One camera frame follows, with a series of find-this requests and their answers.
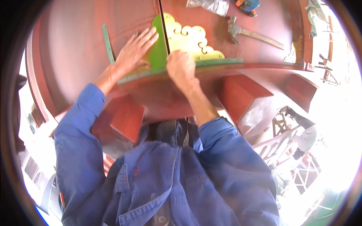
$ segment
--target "plastic bag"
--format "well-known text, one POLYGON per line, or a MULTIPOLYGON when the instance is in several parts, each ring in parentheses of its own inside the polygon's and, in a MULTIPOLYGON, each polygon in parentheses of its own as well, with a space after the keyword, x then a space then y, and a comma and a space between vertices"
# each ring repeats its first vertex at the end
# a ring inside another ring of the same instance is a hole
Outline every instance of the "plastic bag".
POLYGON ((186 7, 198 7, 225 17, 229 9, 229 0, 187 0, 186 7))

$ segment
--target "blue work jacket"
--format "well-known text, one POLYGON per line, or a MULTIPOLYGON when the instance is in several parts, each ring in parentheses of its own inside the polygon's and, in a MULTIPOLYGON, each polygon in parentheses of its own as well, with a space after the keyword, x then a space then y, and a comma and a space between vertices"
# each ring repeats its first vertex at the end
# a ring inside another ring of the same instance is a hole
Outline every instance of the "blue work jacket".
POLYGON ((278 225, 271 170, 225 118, 199 128, 202 147, 144 142, 106 177, 90 128, 105 97, 88 84, 55 130, 63 225, 144 225, 168 201, 171 225, 278 225))

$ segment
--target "hand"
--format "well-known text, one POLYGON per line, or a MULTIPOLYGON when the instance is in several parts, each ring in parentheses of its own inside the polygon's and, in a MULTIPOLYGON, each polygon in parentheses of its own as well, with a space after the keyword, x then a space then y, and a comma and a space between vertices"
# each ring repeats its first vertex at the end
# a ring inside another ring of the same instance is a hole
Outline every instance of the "hand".
POLYGON ((193 89, 193 85, 199 84, 195 77, 195 61, 191 54, 176 50, 167 58, 167 72, 175 85, 184 95, 193 89))
POLYGON ((107 95, 117 81, 139 66, 150 66, 146 60, 141 60, 147 50, 156 42, 159 34, 156 28, 146 28, 139 36, 134 34, 121 49, 114 64, 108 65, 103 73, 94 81, 103 93, 107 95))
POLYGON ((151 30, 146 28, 139 36, 134 34, 128 40, 114 62, 113 73, 117 80, 139 66, 150 67, 150 63, 141 58, 157 41, 158 36, 156 28, 153 27, 151 30))

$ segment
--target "hammer handle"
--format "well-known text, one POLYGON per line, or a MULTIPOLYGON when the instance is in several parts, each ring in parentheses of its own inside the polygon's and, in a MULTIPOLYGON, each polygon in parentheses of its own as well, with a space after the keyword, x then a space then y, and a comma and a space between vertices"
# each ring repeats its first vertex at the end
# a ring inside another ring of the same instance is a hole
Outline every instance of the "hammer handle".
POLYGON ((282 50, 284 50, 284 45, 273 40, 273 39, 270 39, 268 37, 265 37, 264 35, 261 35, 261 34, 258 34, 258 33, 255 33, 255 32, 252 32, 252 31, 249 31, 249 30, 246 30, 246 29, 241 29, 241 32, 240 34, 242 35, 245 35, 245 36, 249 36, 249 37, 252 37, 252 38, 255 38, 255 39, 258 39, 260 41, 263 41, 263 42, 266 42, 270 45, 273 45, 275 47, 278 47, 282 50))

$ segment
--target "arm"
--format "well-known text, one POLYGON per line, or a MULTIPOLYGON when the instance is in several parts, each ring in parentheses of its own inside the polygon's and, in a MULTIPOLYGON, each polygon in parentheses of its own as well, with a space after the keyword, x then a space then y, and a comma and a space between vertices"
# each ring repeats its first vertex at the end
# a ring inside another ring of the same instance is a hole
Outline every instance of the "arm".
POLYGON ((201 90, 199 79, 195 77, 195 61, 190 54, 181 51, 170 53, 167 71, 189 101, 199 127, 219 117, 218 112, 201 90))
POLYGON ((155 32, 153 28, 144 30, 139 36, 133 35, 115 63, 83 89, 55 130, 56 178, 65 203, 63 223, 70 221, 66 220, 68 216, 79 213, 79 207, 104 184, 102 148, 91 134, 91 126, 103 110, 105 95, 116 82, 134 68, 148 65, 141 57, 157 40, 155 32))
POLYGON ((198 155, 200 163, 241 225, 278 225, 271 170, 237 129, 219 117, 203 94, 193 59, 187 55, 172 52, 167 70, 196 115, 204 148, 198 155))

